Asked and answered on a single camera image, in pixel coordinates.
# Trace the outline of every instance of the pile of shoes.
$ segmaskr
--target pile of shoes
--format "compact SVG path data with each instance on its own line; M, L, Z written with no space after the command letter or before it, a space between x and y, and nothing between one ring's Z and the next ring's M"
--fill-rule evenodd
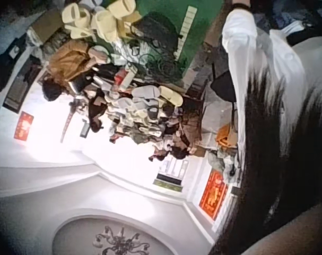
M117 20L132 14L135 9L135 0L116 0L106 9L96 6L90 11L72 3L64 8L62 20L73 39L93 36L96 31L100 38L111 43L118 38Z

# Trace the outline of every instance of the chandelier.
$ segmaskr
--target chandelier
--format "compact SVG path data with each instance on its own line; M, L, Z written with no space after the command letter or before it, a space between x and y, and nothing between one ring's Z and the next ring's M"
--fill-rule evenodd
M93 242L93 246L96 248L103 248L103 243L107 241L112 247L105 248L101 255L107 255L108 251L113 251L115 255L149 255L148 248L150 244L141 243L140 234L136 233L133 237L127 239L124 237L124 228L117 236L114 236L109 226L104 227L104 231L101 234L96 235L96 240Z

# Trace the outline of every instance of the window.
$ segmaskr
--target window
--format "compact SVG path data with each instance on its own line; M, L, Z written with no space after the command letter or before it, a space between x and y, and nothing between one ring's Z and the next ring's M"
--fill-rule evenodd
M159 173L154 182L155 185L162 183L162 186L167 189L178 191L180 188L182 190L182 180L185 176L186 170L188 168L189 161L187 160L177 160L174 157L167 157L162 163L159 169Z

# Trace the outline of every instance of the red banner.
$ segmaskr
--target red banner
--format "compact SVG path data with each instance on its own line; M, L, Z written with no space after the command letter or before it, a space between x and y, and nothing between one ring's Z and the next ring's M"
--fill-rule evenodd
M228 190L223 182L223 176L212 169L199 206L215 220L222 207L222 202Z
M14 139L26 141L28 139L32 121L32 115L26 112L22 112L17 123L16 131L14 133Z

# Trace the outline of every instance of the jacket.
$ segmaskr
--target jacket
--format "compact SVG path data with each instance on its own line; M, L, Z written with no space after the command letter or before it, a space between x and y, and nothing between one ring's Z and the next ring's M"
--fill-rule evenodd
M70 91L68 81L90 68L86 67L90 60L89 45L80 40L71 40L63 45L50 59L48 71L55 82Z

